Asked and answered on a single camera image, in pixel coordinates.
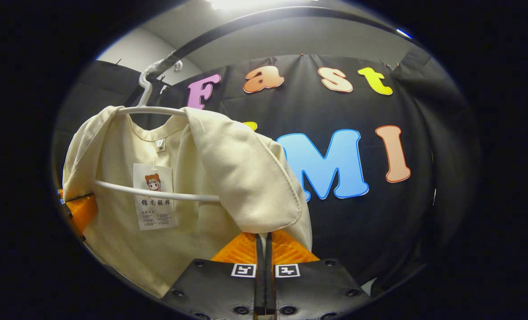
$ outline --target letter m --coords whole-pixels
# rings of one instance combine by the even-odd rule
[[[333,133],[323,157],[315,145],[302,133],[280,136],[277,140],[286,152],[288,164],[303,187],[305,175],[320,199],[327,198],[335,174],[339,172],[339,185],[334,194],[337,198],[351,198],[369,192],[363,178],[358,141],[361,135],[356,130],[344,129]],[[305,190],[306,201],[311,193]]]

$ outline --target clothing label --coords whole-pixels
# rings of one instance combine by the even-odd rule
[[[134,188],[173,192],[173,170],[168,167],[134,164]],[[134,195],[139,229],[153,230],[177,226],[171,199]]]
[[[159,139],[155,141],[155,151],[165,151],[165,139]]]

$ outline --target white ceiling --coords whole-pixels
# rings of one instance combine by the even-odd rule
[[[370,18],[383,18],[341,0],[291,0],[250,9],[215,10],[206,0],[191,0],[142,25],[174,48],[229,22],[260,10],[282,6],[318,6]],[[290,18],[257,24],[223,36],[187,56],[202,71],[259,57],[318,53],[393,64],[412,44],[401,37],[357,22],[333,18]]]

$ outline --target orange gripper pad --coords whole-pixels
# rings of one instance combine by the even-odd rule
[[[225,245],[211,261],[256,264],[256,237],[253,233],[242,232]]]
[[[288,235],[286,231],[272,232],[272,265],[312,261],[319,261],[319,258]]]
[[[60,196],[63,196],[63,190],[59,189]],[[95,195],[89,194],[67,202],[67,207],[72,213],[72,223],[75,231],[79,236],[83,235],[88,223],[96,217],[98,206],[96,205]]]

